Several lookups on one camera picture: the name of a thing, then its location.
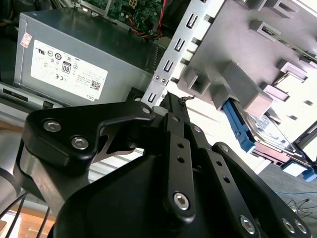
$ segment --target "wire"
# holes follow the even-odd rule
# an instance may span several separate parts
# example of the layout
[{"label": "wire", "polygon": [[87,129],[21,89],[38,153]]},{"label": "wire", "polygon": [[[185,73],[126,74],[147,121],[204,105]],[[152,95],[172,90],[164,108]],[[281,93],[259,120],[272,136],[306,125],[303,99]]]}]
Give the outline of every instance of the wire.
[{"label": "wire", "polygon": [[158,24],[159,24],[159,27],[161,28],[162,27],[162,19],[163,19],[163,15],[164,15],[164,8],[166,6],[166,0],[163,1],[163,6],[162,8],[160,9],[160,17],[159,17],[159,21],[158,21]]},{"label": "wire", "polygon": [[[10,13],[10,15],[8,17],[8,20],[12,20],[13,15],[14,15],[14,11],[13,11],[13,8],[12,8],[11,13]],[[6,23],[6,22],[2,22],[2,23],[0,23],[0,27],[6,26],[7,24],[8,23]]]},{"label": "wire", "polygon": [[19,208],[18,208],[18,210],[16,211],[16,214],[15,214],[15,216],[14,216],[14,219],[13,219],[13,221],[12,221],[12,223],[11,223],[11,226],[10,226],[8,232],[7,232],[6,235],[5,235],[5,238],[9,238],[9,237],[10,237],[11,232],[12,232],[12,230],[13,230],[13,228],[14,228],[14,226],[15,226],[15,223],[16,223],[16,221],[18,220],[18,217],[19,217],[20,212],[21,212],[21,210],[22,210],[24,200],[25,200],[25,197],[23,197],[22,200],[21,200],[21,202],[20,202]]},{"label": "wire", "polygon": [[274,191],[274,192],[278,194],[283,194],[283,195],[317,194],[317,192],[299,192],[299,193],[287,193],[287,192],[277,192],[277,191]]},{"label": "wire", "polygon": [[46,211],[46,214],[45,214],[45,216],[44,216],[44,219],[43,219],[43,222],[42,222],[41,227],[40,227],[40,229],[39,229],[39,232],[38,232],[38,234],[36,235],[36,238],[40,238],[40,237],[41,237],[41,234],[42,234],[42,231],[43,231],[43,229],[44,229],[45,223],[46,223],[46,221],[47,221],[47,219],[48,219],[48,217],[49,217],[49,213],[50,213],[50,208],[48,208],[47,211]]},{"label": "wire", "polygon": [[295,207],[295,212],[296,214],[298,215],[298,211],[301,211],[302,213],[306,213],[306,215],[298,215],[300,218],[305,218],[305,217],[310,217],[310,218],[313,218],[313,219],[317,219],[316,217],[312,217],[311,214],[313,212],[305,212],[303,210],[308,210],[308,209],[312,209],[312,208],[317,208],[317,206],[314,206],[314,207],[308,207],[308,208],[301,208],[302,205],[304,205],[306,202],[310,201],[309,198],[305,199],[304,202],[298,206],[297,203],[291,199],[289,202],[286,202],[284,201],[289,207]]},{"label": "wire", "polygon": [[301,210],[303,211],[303,210],[310,210],[310,209],[315,209],[315,208],[317,208],[317,206],[314,206],[314,207],[305,207],[305,208],[302,208]]},{"label": "wire", "polygon": [[28,195],[28,192],[25,192],[24,194],[20,195],[19,197],[17,197],[14,202],[12,202],[1,214],[0,214],[0,220],[1,218],[17,203],[19,202],[21,199],[25,198],[26,195]]},{"label": "wire", "polygon": [[298,211],[303,212],[303,211],[301,210],[301,206],[303,206],[305,203],[307,203],[307,202],[309,202],[309,201],[310,201],[310,199],[307,198],[307,199],[304,200],[303,203],[301,203],[301,205],[299,205],[299,207],[297,208],[297,212],[296,212],[297,215],[298,215]]}]

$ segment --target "black cable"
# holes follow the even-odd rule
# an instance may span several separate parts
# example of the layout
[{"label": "black cable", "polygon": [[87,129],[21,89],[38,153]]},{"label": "black cable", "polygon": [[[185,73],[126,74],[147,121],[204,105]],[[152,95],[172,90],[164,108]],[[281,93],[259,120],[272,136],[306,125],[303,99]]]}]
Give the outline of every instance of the black cable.
[{"label": "black cable", "polygon": [[310,199],[307,198],[307,199],[304,200],[304,202],[303,202],[301,205],[299,205],[299,207],[298,207],[298,209],[297,209],[297,215],[298,215],[298,211],[303,212],[303,211],[301,210],[301,206],[303,206],[305,203],[307,203],[307,202],[309,202],[309,201],[310,201]]},{"label": "black cable", "polygon": [[13,221],[12,221],[12,223],[11,223],[11,226],[10,226],[10,228],[9,228],[9,230],[8,230],[8,232],[7,232],[7,234],[5,235],[5,238],[10,238],[11,232],[12,232],[12,230],[13,230],[13,228],[14,228],[14,226],[15,226],[15,223],[16,223],[16,221],[18,220],[18,217],[19,217],[20,212],[21,212],[21,210],[22,210],[24,200],[25,200],[25,197],[23,197],[22,200],[21,200],[21,202],[20,202],[19,208],[18,208],[18,210],[16,211],[16,214],[15,214],[15,216],[14,216],[14,219],[13,219]]},{"label": "black cable", "polygon": [[301,210],[303,211],[303,210],[309,210],[309,209],[315,209],[315,208],[317,208],[317,206],[314,206],[314,207],[305,207],[305,208],[302,208]]},{"label": "black cable", "polygon": [[40,238],[40,237],[41,237],[41,234],[42,234],[42,231],[43,231],[43,229],[44,229],[45,223],[46,223],[46,221],[47,221],[47,219],[48,219],[48,217],[49,217],[49,213],[50,213],[50,208],[48,208],[47,211],[46,211],[46,214],[45,214],[45,216],[44,216],[44,220],[43,220],[43,222],[42,222],[42,224],[41,224],[41,227],[40,227],[40,229],[39,229],[38,234],[36,235],[36,238]]},{"label": "black cable", "polygon": [[7,18],[3,18],[1,21],[5,22],[6,24],[8,25],[12,25],[12,26],[15,26],[15,27],[19,27],[19,23],[17,22],[14,22],[12,20],[9,20]]},{"label": "black cable", "polygon": [[28,192],[20,195],[19,197],[17,197],[14,202],[12,202],[1,214],[0,214],[0,220],[1,218],[17,203],[19,202],[21,199],[25,198],[26,195],[28,195]]}]

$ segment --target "screw hole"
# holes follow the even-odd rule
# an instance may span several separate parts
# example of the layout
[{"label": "screw hole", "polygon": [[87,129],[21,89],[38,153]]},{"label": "screw hole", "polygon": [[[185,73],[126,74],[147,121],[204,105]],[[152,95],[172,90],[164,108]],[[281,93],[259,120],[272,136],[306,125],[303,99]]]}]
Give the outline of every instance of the screw hole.
[{"label": "screw hole", "polygon": [[180,157],[180,156],[178,156],[177,160],[178,160],[178,162],[180,162],[182,164],[185,163],[185,160],[182,157]]},{"label": "screw hole", "polygon": [[223,180],[224,180],[226,183],[230,183],[230,180],[229,180],[226,176],[223,177]]}]

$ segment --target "power supply unit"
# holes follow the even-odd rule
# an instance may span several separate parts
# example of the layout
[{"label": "power supply unit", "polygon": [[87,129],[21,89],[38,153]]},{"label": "power supply unit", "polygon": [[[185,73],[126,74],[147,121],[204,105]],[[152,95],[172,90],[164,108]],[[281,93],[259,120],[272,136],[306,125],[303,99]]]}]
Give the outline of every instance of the power supply unit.
[{"label": "power supply unit", "polygon": [[63,105],[125,101],[145,91],[164,48],[81,9],[20,15],[14,84]]}]

